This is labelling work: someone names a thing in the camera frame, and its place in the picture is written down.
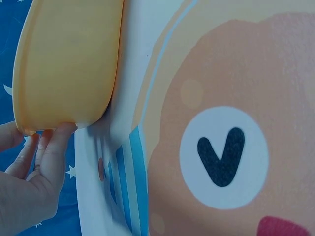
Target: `cartoon eye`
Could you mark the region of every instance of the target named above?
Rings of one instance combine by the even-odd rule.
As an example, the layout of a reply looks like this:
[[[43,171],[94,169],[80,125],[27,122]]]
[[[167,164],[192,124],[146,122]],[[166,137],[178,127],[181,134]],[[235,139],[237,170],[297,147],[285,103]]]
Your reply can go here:
[[[200,112],[182,136],[184,180],[209,207],[235,209],[251,202],[264,185],[268,164],[261,129],[249,115],[232,107]]]

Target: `finger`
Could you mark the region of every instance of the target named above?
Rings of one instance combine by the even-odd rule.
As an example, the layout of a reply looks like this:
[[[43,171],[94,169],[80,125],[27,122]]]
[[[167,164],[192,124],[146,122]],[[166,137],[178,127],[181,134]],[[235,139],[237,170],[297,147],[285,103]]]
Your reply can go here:
[[[24,148],[21,150],[15,161],[5,170],[7,174],[15,176],[16,178],[25,179],[34,159],[39,138],[39,134],[34,134],[28,138]]]
[[[53,137],[53,134],[54,134],[53,130],[45,130],[39,140],[34,166],[35,171],[39,170],[41,158],[43,157],[45,150],[49,144],[49,141]]]
[[[0,152],[18,145],[22,139],[14,121],[0,125]]]
[[[75,124],[64,123],[54,132],[40,163],[40,174],[60,193],[64,182],[64,154],[71,134],[77,129]]]

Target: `blue background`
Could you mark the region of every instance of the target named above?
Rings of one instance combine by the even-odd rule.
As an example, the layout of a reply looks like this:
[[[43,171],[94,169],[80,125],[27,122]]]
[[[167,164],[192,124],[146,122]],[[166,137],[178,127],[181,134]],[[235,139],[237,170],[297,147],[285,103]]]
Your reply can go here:
[[[15,52],[24,20],[31,0],[2,0],[0,3],[0,124],[14,120],[12,97],[6,93],[3,85],[12,87],[12,72]],[[23,148],[23,142],[8,151],[0,153],[0,171],[4,171]],[[66,171],[74,163],[74,136],[69,140],[66,152]],[[75,177],[65,175],[65,182],[60,194],[57,215],[20,233],[22,236],[45,235],[81,235]]]

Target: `white circle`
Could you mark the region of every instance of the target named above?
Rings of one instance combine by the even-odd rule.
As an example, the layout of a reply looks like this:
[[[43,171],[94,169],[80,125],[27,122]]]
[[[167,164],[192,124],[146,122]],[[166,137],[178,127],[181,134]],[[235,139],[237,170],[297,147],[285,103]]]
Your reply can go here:
[[[199,157],[197,144],[200,138],[207,138],[220,159],[226,137],[234,127],[245,135],[241,160],[233,181],[218,187]],[[200,202],[217,209],[242,207],[256,197],[267,177],[268,157],[268,146],[257,123],[232,107],[214,107],[197,114],[186,127],[180,147],[180,165],[187,186]]]

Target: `cartoon face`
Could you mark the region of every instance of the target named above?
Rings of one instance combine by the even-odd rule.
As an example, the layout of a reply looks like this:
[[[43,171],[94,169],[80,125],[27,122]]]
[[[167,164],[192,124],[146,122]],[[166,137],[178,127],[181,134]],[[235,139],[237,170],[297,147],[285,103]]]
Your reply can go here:
[[[314,117],[315,14],[209,31],[163,102],[151,236],[314,235]]]

